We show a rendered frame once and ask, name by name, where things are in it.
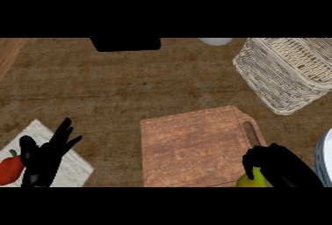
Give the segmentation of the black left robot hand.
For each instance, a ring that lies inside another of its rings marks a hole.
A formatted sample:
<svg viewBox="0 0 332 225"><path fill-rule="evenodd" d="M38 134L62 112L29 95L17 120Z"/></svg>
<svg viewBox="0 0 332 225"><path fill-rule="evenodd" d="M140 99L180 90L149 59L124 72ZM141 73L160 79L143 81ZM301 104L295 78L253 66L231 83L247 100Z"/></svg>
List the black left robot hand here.
<svg viewBox="0 0 332 225"><path fill-rule="evenodd" d="M50 187L59 171L62 157L81 140L81 136L69 139L72 130L70 119L66 118L59 124L50 140L41 146L36 145L29 135L19 138L20 162L26 169L22 187Z"/></svg>

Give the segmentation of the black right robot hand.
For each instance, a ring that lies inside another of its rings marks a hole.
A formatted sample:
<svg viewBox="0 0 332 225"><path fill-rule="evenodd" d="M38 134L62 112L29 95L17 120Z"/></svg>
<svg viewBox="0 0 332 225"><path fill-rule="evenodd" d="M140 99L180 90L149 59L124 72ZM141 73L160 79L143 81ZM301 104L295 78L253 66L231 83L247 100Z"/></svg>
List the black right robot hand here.
<svg viewBox="0 0 332 225"><path fill-rule="evenodd" d="M276 188L323 188L323 183L304 161L281 145L255 146L242 156L242 166L247 179L255 179L253 169Z"/></svg>

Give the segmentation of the yellow-green pear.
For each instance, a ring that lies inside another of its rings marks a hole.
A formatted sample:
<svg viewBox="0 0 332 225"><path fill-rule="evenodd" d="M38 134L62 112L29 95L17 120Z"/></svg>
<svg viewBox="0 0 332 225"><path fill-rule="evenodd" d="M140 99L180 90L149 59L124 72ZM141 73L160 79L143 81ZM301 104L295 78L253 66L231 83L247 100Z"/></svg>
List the yellow-green pear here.
<svg viewBox="0 0 332 225"><path fill-rule="evenodd" d="M252 168L253 179L247 179L246 175L242 175L236 181L237 187L265 187L264 176L261 174L261 168Z"/></svg>

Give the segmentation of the brown wooden cutting board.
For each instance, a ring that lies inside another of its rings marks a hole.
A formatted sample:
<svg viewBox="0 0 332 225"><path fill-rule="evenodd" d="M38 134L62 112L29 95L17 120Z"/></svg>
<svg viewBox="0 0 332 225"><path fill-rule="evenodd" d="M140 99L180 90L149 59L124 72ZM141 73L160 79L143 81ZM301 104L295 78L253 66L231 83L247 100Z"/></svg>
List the brown wooden cutting board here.
<svg viewBox="0 0 332 225"><path fill-rule="evenodd" d="M141 120L144 186L233 186L252 147L245 123L264 145L255 119L233 105Z"/></svg>

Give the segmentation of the white wicker basket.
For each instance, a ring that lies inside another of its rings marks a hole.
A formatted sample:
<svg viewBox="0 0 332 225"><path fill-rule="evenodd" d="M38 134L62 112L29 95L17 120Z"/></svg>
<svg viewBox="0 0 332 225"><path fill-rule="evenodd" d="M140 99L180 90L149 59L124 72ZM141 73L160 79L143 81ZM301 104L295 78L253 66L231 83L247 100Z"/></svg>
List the white wicker basket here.
<svg viewBox="0 0 332 225"><path fill-rule="evenodd" d="M332 92L332 38L247 38L231 62L276 114Z"/></svg>

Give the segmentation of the white cloth placemat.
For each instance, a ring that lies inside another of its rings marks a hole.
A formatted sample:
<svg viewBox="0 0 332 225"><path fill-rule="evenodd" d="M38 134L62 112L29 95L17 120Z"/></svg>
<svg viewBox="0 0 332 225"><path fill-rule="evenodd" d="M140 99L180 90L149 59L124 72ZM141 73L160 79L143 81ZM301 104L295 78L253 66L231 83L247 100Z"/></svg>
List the white cloth placemat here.
<svg viewBox="0 0 332 225"><path fill-rule="evenodd" d="M0 163L11 156L8 150L13 149L20 154L19 138L29 135L41 146L53 136L53 132L42 125L38 119L34 119L25 129L17 133L14 139L0 149ZM62 157L57 175L53 179L51 187L82 187L84 183L93 173L93 167L84 160L73 149L69 150Z"/></svg>

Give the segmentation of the red bell pepper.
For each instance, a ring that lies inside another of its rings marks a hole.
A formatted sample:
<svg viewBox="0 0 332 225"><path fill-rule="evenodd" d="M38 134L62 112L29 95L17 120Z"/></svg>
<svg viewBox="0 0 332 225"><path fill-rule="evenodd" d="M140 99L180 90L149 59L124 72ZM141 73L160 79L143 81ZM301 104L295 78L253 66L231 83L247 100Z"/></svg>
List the red bell pepper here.
<svg viewBox="0 0 332 225"><path fill-rule="evenodd" d="M11 184L22 173L25 165L20 161L20 155L13 149L8 150L10 157L0 162L0 185Z"/></svg>

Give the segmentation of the white plate with blue rim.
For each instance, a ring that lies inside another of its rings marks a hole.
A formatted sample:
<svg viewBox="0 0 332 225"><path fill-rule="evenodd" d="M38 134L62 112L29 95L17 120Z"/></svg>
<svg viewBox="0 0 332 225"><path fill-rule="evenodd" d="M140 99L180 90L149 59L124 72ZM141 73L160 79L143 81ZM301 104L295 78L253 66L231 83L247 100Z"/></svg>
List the white plate with blue rim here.
<svg viewBox="0 0 332 225"><path fill-rule="evenodd" d="M321 134L314 150L314 171L324 187L332 187L332 128Z"/></svg>

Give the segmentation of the black box appliance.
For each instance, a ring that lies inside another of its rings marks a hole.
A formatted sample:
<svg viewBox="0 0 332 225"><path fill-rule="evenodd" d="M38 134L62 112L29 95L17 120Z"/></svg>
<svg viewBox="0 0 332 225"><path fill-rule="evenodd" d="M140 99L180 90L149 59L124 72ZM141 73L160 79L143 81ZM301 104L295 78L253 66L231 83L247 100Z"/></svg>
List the black box appliance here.
<svg viewBox="0 0 332 225"><path fill-rule="evenodd" d="M98 52L147 51L160 48L160 39L91 38L91 44Z"/></svg>

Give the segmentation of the white round object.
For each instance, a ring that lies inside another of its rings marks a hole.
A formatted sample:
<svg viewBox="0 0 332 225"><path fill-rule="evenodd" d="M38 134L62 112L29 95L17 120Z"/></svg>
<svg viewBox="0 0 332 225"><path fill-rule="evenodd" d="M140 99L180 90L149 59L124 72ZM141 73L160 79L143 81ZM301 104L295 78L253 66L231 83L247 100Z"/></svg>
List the white round object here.
<svg viewBox="0 0 332 225"><path fill-rule="evenodd" d="M199 40L211 46L222 46L230 43L231 38L199 38Z"/></svg>

